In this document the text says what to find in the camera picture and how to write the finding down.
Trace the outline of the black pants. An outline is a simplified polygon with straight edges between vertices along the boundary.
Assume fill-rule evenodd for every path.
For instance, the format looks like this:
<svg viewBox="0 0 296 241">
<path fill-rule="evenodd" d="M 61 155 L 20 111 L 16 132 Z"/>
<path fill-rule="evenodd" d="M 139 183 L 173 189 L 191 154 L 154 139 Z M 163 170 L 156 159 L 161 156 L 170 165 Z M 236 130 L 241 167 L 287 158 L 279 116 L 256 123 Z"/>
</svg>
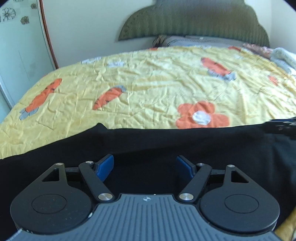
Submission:
<svg viewBox="0 0 296 241">
<path fill-rule="evenodd" d="M 266 133 L 262 125 L 187 130 L 108 130 L 98 124 L 82 133 L 1 160 L 1 240 L 16 227 L 12 200 L 55 163 L 77 167 L 114 156 L 106 185 L 120 193 L 177 194 L 175 163 L 179 155 L 215 169 L 237 166 L 280 204 L 279 223 L 295 208 L 295 140 Z"/>
</svg>

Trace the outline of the white folded blanket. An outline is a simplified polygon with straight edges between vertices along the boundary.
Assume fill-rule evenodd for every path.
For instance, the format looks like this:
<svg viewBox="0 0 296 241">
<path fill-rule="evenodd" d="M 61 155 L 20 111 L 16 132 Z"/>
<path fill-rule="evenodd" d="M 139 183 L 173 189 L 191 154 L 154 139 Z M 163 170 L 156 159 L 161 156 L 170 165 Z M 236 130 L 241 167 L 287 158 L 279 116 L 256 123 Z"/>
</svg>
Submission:
<svg viewBox="0 0 296 241">
<path fill-rule="evenodd" d="M 296 62 L 294 53 L 284 48 L 275 48 L 270 55 L 270 60 L 286 73 L 295 76 Z"/>
</svg>

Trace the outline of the pink floral cloth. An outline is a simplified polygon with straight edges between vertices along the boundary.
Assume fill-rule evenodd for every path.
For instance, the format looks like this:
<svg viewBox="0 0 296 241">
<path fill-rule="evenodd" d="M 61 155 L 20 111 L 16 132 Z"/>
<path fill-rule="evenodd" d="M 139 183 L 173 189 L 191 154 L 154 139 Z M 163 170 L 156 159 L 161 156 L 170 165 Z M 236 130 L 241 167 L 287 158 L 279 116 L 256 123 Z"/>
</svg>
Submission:
<svg viewBox="0 0 296 241">
<path fill-rule="evenodd" d="M 273 52 L 273 49 L 266 46 L 259 46 L 255 44 L 244 43 L 243 47 L 252 51 L 255 54 L 258 54 L 266 59 L 270 59 L 270 56 Z"/>
</svg>

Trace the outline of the yellow carrot print quilt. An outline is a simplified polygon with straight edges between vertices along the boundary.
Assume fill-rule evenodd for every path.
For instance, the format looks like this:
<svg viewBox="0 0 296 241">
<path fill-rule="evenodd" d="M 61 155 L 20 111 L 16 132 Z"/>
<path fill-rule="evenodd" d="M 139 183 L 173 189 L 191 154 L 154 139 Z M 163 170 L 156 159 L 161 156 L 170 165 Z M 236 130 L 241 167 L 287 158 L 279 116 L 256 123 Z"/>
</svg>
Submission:
<svg viewBox="0 0 296 241">
<path fill-rule="evenodd" d="M 41 78 L 1 124 L 1 157 L 95 126 L 187 129 L 295 114 L 295 76 L 239 47 L 167 47 L 96 57 Z"/>
</svg>

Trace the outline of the green quilted headboard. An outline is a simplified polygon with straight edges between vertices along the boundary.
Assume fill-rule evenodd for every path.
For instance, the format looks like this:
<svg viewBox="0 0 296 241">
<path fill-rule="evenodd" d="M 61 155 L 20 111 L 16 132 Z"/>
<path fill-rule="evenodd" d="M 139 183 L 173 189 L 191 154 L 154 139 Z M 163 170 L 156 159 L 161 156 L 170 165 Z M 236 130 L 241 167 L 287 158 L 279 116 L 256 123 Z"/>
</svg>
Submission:
<svg viewBox="0 0 296 241">
<path fill-rule="evenodd" d="M 159 35 L 219 37 L 270 45 L 266 30 L 245 1 L 156 1 L 133 13 L 118 39 Z"/>
</svg>

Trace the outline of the grey striped pillow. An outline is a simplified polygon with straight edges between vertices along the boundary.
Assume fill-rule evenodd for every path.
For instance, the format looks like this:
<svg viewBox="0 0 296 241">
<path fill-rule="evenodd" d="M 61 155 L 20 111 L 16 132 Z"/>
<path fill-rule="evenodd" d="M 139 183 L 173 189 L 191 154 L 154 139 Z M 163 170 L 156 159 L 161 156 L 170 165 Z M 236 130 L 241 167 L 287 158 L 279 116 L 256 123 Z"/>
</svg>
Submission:
<svg viewBox="0 0 296 241">
<path fill-rule="evenodd" d="M 201 36 L 168 36 L 160 35 L 152 42 L 154 47 L 171 47 L 171 46 L 203 46 L 203 47 L 219 47 L 228 48 L 231 46 L 243 47 L 244 42 L 239 40 L 217 38 L 217 37 L 201 37 Z"/>
</svg>

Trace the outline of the white floral wardrobe door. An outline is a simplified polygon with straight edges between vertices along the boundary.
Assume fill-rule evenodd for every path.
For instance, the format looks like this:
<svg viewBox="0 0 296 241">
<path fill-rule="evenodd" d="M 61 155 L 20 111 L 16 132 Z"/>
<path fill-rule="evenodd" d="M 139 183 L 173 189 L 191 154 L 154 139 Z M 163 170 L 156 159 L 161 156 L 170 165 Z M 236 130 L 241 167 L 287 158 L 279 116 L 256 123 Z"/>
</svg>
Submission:
<svg viewBox="0 0 296 241">
<path fill-rule="evenodd" d="M 39 1 L 1 1 L 1 120 L 55 69 Z"/>
</svg>

